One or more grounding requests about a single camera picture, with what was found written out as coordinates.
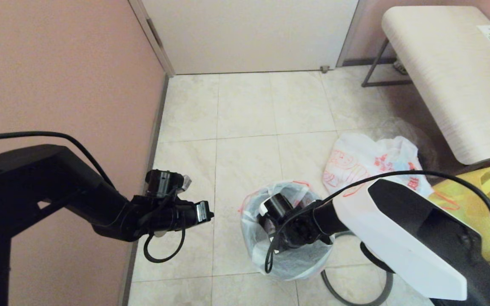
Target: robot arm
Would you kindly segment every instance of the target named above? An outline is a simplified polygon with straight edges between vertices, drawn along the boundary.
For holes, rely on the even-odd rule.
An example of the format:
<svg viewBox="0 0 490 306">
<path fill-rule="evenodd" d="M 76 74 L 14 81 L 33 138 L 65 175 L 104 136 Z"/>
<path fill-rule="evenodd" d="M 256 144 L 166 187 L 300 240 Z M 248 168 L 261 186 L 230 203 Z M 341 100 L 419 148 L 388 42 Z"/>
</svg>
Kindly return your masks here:
<svg viewBox="0 0 490 306">
<path fill-rule="evenodd" d="M 67 147 L 37 145 L 0 154 L 0 305 L 7 304 L 11 238 L 65 207 L 88 221 L 99 235 L 135 241 L 144 234 L 209 222 L 207 201 L 192 203 L 177 194 L 187 176 L 152 170 L 145 195 L 131 201 Z M 39 202 L 49 203 L 40 207 Z M 153 262 L 161 262 L 148 255 Z"/>
<path fill-rule="evenodd" d="M 280 230 L 274 250 L 351 230 L 366 257 L 436 306 L 490 306 L 490 265 L 481 255 L 481 236 L 407 186 L 378 179 L 303 209 L 277 194 L 260 213 Z M 267 256 L 266 272 L 273 256 Z"/>
</svg>

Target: door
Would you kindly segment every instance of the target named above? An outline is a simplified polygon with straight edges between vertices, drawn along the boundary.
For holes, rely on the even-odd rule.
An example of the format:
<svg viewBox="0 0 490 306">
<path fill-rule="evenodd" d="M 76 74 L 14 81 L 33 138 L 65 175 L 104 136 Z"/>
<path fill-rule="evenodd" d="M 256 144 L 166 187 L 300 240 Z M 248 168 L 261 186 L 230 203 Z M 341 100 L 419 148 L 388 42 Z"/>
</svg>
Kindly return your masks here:
<svg viewBox="0 0 490 306">
<path fill-rule="evenodd" d="M 143 0 L 176 74 L 334 68 L 358 0 Z"/>
</svg>

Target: pink wall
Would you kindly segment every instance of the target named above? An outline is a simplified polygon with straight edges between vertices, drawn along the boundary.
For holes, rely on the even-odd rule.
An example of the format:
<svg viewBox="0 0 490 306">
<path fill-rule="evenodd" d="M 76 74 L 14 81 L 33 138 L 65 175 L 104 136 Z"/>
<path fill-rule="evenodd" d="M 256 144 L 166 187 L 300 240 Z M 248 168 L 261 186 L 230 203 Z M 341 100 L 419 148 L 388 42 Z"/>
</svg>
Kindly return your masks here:
<svg viewBox="0 0 490 306">
<path fill-rule="evenodd" d="M 0 1 L 0 132 L 76 137 L 128 197 L 142 191 L 164 75 L 126 0 Z M 39 143 L 70 146 L 0 152 Z M 129 246 L 63 209 L 12 240 L 10 304 L 117 305 Z"/>
<path fill-rule="evenodd" d="M 490 19 L 490 0 L 361 0 L 364 10 L 356 31 L 350 39 L 346 60 L 374 58 L 385 35 L 381 29 L 381 17 L 393 6 L 476 6 Z M 394 53 L 387 48 L 384 56 Z"/>
</svg>

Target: tiled floor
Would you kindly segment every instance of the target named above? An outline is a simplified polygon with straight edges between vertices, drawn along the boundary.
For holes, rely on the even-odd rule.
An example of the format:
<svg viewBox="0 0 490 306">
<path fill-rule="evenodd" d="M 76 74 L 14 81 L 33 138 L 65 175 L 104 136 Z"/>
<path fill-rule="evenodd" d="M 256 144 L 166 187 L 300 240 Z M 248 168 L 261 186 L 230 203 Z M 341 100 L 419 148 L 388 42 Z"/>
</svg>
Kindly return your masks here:
<svg viewBox="0 0 490 306">
<path fill-rule="evenodd" d="M 182 197 L 208 200 L 215 218 L 187 231 L 181 252 L 163 264 L 144 259 L 140 240 L 129 305 L 342 305 L 320 276 L 284 282 L 258 273 L 245 250 L 237 210 L 247 194 L 282 179 L 306 180 L 326 196 L 321 176 L 338 135 L 357 130 L 379 137 L 393 128 L 395 116 L 436 144 L 434 168 L 457 165 L 416 89 L 362 88 L 367 69 L 172 78 L 154 167 L 188 174 L 193 183 Z M 381 66 L 374 77 L 391 78 L 392 73 Z M 149 250 L 165 257 L 179 238 L 169 232 L 153 240 Z M 358 243 L 339 238 L 327 271 L 340 293 L 365 303 L 381 292 L 385 274 L 362 255 Z M 396 277 L 384 305 L 430 301 Z"/>
</svg>

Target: baseboard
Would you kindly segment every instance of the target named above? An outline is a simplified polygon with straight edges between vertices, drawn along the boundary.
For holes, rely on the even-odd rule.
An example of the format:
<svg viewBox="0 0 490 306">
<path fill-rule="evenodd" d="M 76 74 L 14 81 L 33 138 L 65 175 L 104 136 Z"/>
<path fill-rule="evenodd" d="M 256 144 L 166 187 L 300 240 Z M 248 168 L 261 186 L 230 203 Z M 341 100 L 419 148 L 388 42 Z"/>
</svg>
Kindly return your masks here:
<svg viewBox="0 0 490 306">
<path fill-rule="evenodd" d="M 146 165 L 145 173 L 151 170 L 152 164 L 154 164 L 154 156 L 156 154 L 156 146 L 158 145 L 160 126 L 162 125 L 162 116 L 164 113 L 165 96 L 167 95 L 168 92 L 168 85 L 169 85 L 169 76 L 166 75 L 164 80 L 164 87 L 162 89 L 162 95 L 160 97 L 160 108 L 158 110 L 158 116 L 152 128 L 151 139 L 150 139 L 151 149 L 150 149 L 150 153 L 148 154 L 148 162 Z M 145 193 L 146 188 L 147 185 L 144 184 L 143 193 Z M 132 286 L 132 275 L 134 274 L 134 266 L 136 263 L 137 245 L 138 245 L 137 241 L 132 242 L 130 245 L 130 251 L 128 254 L 129 255 L 128 267 L 126 267 L 124 282 L 122 284 L 124 288 L 120 291 L 122 292 L 120 297 L 120 306 L 128 306 L 128 301 L 130 300 L 130 288 Z"/>
<path fill-rule="evenodd" d="M 373 64 L 373 61 L 375 58 L 364 58 L 364 59 L 346 59 L 344 60 L 342 67 L 345 66 L 362 66 L 362 65 L 371 65 Z M 392 64 L 395 62 L 396 58 L 389 57 L 389 58 L 381 58 L 379 59 L 378 64 Z"/>
</svg>

